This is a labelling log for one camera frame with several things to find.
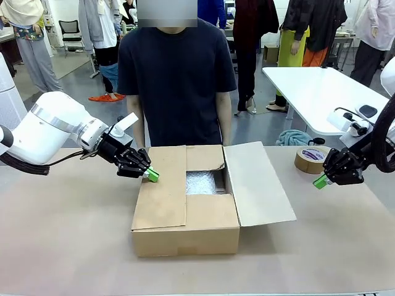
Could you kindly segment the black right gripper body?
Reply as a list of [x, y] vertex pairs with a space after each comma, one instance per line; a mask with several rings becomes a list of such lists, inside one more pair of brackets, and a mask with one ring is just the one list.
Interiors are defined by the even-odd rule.
[[363, 172], [375, 163], [373, 157], [372, 145], [367, 144], [361, 149], [343, 148], [341, 152], [349, 158], [344, 165], [343, 175], [341, 177], [342, 185], [361, 184], [364, 182]]

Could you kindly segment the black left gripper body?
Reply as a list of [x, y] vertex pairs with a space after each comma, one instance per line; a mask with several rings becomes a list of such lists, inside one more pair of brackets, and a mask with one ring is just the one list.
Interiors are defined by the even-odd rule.
[[103, 134], [97, 147], [97, 154], [118, 168], [136, 168], [136, 164], [128, 158], [132, 142], [133, 138], [128, 134], [124, 134], [121, 138]]

